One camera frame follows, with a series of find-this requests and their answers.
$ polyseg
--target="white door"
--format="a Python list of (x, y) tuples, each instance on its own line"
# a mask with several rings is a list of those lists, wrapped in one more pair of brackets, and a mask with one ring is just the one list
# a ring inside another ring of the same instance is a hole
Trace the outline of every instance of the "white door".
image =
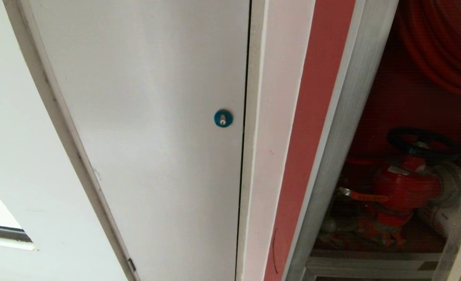
[(0, 281), (126, 281), (1, 1), (0, 199), (0, 226), (32, 240), (0, 238)]
[(234, 280), (249, 0), (29, 3), (141, 280)]

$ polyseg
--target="keyhole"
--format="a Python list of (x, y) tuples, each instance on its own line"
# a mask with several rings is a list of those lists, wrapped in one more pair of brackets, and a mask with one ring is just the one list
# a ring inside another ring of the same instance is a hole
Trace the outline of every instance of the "keyhole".
[(222, 114), (220, 115), (220, 125), (225, 126), (227, 124), (227, 118), (225, 118), (225, 115)]

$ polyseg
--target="valve handwheel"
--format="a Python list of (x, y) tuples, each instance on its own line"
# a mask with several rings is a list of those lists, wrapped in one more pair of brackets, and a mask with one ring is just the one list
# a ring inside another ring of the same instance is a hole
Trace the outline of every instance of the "valve handwheel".
[[(408, 142), (403, 138), (404, 135), (416, 136), (416, 142)], [(429, 130), (412, 127), (393, 128), (388, 132), (387, 140), (400, 151), (418, 158), (454, 161), (459, 156), (459, 147), (454, 140)], [(439, 142), (446, 148), (431, 149), (428, 146), (432, 142)]]

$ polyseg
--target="door hinge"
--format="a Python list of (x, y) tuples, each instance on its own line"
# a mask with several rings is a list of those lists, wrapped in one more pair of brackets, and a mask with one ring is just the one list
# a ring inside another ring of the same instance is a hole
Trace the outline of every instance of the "door hinge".
[(136, 268), (135, 268), (135, 265), (134, 265), (134, 261), (133, 261), (131, 258), (129, 258), (129, 259), (127, 260), (127, 262), (128, 262), (128, 265), (130, 266), (130, 269), (132, 270), (132, 272), (136, 272)]

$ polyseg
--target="metal frame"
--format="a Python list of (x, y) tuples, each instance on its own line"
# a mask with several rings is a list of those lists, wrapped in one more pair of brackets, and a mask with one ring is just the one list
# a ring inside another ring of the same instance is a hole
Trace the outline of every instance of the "metal frame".
[(313, 176), (316, 176), (316, 179), (311, 194), (306, 193), (310, 200), (305, 217), (298, 219), (298, 224), (302, 227), (298, 233), (296, 247), (292, 244), (295, 251), (286, 276), (287, 281), (300, 281), (306, 270), (309, 254), (329, 205), (328, 199), (334, 192), (338, 175), (373, 85), (397, 4), (398, 0), (356, 1), (352, 17), (359, 17), (360, 21), (358, 28), (350, 29), (350, 33), (356, 33), (354, 48), (318, 172), (316, 175), (311, 174), (311, 179)]
[(0, 238), (12, 239), (22, 242), (32, 242), (31, 238), (25, 234), (24, 230), (19, 228), (9, 228), (0, 226)]
[(314, 250), (308, 278), (317, 277), (431, 279), (441, 254), (364, 253)]

